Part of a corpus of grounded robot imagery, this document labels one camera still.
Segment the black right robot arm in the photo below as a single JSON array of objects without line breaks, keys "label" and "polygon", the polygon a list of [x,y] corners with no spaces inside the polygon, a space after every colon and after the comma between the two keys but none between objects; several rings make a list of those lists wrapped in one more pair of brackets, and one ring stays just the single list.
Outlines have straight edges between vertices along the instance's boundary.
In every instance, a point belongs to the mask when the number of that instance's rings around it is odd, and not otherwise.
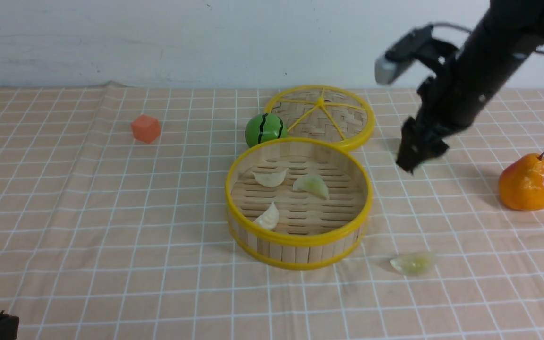
[{"label": "black right robot arm", "polygon": [[415,29],[386,52],[387,60],[418,60],[435,73],[417,89],[421,107],[402,125],[397,165],[412,171],[442,157],[445,138],[462,133],[507,80],[544,44],[544,0],[493,0],[460,48]]}]

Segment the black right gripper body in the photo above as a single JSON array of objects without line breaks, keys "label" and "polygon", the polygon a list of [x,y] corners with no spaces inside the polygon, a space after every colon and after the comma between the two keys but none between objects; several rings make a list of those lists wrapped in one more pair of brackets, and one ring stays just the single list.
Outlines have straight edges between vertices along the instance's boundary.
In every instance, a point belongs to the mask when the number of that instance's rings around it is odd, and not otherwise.
[{"label": "black right gripper body", "polygon": [[436,142],[467,130],[485,106],[485,93],[460,80],[428,78],[417,89],[416,118],[402,125],[404,142]]}]

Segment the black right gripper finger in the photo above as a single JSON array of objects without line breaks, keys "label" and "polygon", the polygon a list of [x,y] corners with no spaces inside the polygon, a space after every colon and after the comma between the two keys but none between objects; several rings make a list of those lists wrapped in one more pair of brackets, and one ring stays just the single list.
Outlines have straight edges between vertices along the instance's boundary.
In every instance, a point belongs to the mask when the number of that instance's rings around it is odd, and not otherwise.
[{"label": "black right gripper finger", "polygon": [[421,138],[418,141],[420,163],[441,158],[449,150],[449,145],[440,138]]},{"label": "black right gripper finger", "polygon": [[400,146],[396,158],[396,165],[406,173],[413,173],[419,164],[416,137],[416,120],[407,118],[401,128]]}]

